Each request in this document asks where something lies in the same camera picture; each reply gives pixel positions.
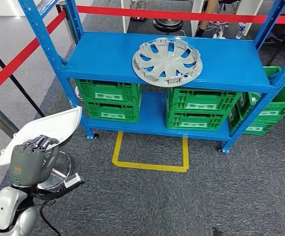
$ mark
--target green plastic crate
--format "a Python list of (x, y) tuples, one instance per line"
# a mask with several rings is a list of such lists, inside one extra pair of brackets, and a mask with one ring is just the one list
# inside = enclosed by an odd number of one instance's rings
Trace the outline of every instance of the green plastic crate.
[(138, 104), (143, 92), (139, 84), (75, 80), (85, 102), (108, 102), (114, 104)]
[(226, 115), (222, 114), (198, 114), (194, 111), (173, 113), (167, 103), (167, 129), (201, 129), (219, 130)]
[[(280, 66), (264, 67), (268, 76), (281, 70)], [(238, 99), (240, 111), (245, 117), (248, 114), (262, 95), (254, 92), (244, 92)], [(279, 121), (285, 115), (285, 87), (269, 103), (256, 120)]]
[(84, 102), (84, 104), (90, 118), (136, 123), (139, 120), (141, 101), (140, 97), (137, 105), (98, 102)]
[(275, 125), (277, 122), (272, 121), (264, 121), (264, 122), (259, 122), (255, 121), (253, 124), (249, 125), (244, 134), (253, 134), (253, 135), (264, 135), (271, 127)]
[[(240, 114), (237, 104), (236, 104), (228, 116), (230, 132), (234, 132), (243, 119), (243, 117)], [(277, 122), (271, 120), (255, 121), (249, 125), (244, 134), (264, 135), (272, 126), (277, 124)]]
[(228, 114), (241, 92), (194, 88), (169, 88), (167, 99), (173, 113)]

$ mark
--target shelf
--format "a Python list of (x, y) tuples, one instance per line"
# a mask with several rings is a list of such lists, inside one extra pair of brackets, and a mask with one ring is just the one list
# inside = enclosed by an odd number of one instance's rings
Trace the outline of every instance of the shelf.
[(140, 107), (139, 123), (89, 119), (88, 127), (94, 129), (208, 140), (228, 141), (231, 139), (229, 137), (229, 129), (227, 120), (225, 120), (218, 131), (167, 129), (165, 99), (166, 95), (164, 93), (144, 92)]
[[(132, 58), (141, 44), (158, 37), (164, 36), (85, 32), (61, 74), (66, 78), (146, 84), (134, 73)], [(204, 64), (199, 77), (184, 87), (265, 93), (272, 88), (252, 41), (179, 38), (198, 49)]]

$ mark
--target blue metal shelf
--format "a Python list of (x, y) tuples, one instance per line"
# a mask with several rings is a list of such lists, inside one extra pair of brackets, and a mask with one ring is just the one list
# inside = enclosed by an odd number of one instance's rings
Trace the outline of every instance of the blue metal shelf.
[[(133, 70), (133, 55), (141, 44), (158, 37), (164, 36), (84, 32), (61, 73), (68, 78), (145, 84)], [(182, 40), (198, 49), (204, 62), (201, 74), (185, 87), (264, 93), (272, 89), (252, 41)]]
[(230, 140), (228, 121), (218, 131), (178, 130), (166, 128), (166, 95), (157, 92), (144, 92), (140, 106), (139, 123), (116, 122), (88, 119), (87, 126), (94, 129), (115, 130), (143, 134), (189, 137), (208, 140)]
[[(75, 95), (70, 79), (145, 84), (133, 72), (131, 65), (133, 54), (144, 42), (158, 37), (176, 37), (84, 32), (75, 0), (66, 0), (67, 18), (72, 28), (71, 33), (78, 44), (68, 63), (63, 67), (62, 58), (57, 54), (42, 19), (57, 0), (49, 1), (48, 5), (42, 9), (37, 9), (33, 0), (18, 1), (72, 107), (79, 105), (79, 102)], [(225, 153), (229, 152), (234, 142), (285, 86), (285, 66), (280, 72), (271, 76), (269, 83), (258, 52), (284, 7), (285, 0), (275, 0), (266, 21), (253, 42), (182, 37), (182, 40), (198, 49), (204, 63), (204, 69), (199, 77), (184, 85), (185, 87), (262, 93), (262, 98), (231, 135), (228, 122), (222, 124), (218, 131), (167, 130), (165, 127), (165, 97), (158, 93), (144, 93), (140, 121), (138, 124), (87, 119), (84, 113), (81, 124), (89, 139), (94, 137), (91, 128), (187, 136), (225, 141), (221, 150)]]

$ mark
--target gray robot hand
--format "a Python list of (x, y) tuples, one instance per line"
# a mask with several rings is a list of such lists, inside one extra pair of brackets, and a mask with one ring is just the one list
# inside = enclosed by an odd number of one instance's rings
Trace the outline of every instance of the gray robot hand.
[(59, 146), (52, 148), (51, 156), (44, 163), (48, 145), (59, 143), (57, 139), (41, 135), (22, 145), (14, 147), (9, 171), (14, 186), (30, 187), (47, 180), (57, 160)]

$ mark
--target white desk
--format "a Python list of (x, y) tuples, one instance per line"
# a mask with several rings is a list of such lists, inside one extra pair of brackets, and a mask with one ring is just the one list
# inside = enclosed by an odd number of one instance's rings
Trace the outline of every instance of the white desk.
[[(122, 8), (130, 8), (131, 0), (121, 0)], [(237, 15), (256, 15), (261, 7), (263, 0), (242, 0), (240, 5), (237, 9)], [(194, 0), (191, 12), (201, 13), (203, 8), (204, 0)], [(130, 17), (122, 16), (123, 30), (124, 33), (127, 32), (128, 25), (130, 24)], [(251, 23), (247, 23), (246, 28), (244, 31), (244, 35), (249, 32)], [(197, 28), (198, 27), (198, 21), (191, 21), (191, 35), (194, 36)]]
[[(237, 9), (237, 15), (256, 15), (261, 7), (263, 0), (242, 0)], [(200, 13), (203, 8), (204, 0), (194, 0), (191, 12)], [(191, 35), (194, 36), (197, 28), (198, 27), (198, 21), (191, 21)], [(244, 31), (244, 36), (249, 32), (252, 23), (247, 23), (246, 28)]]

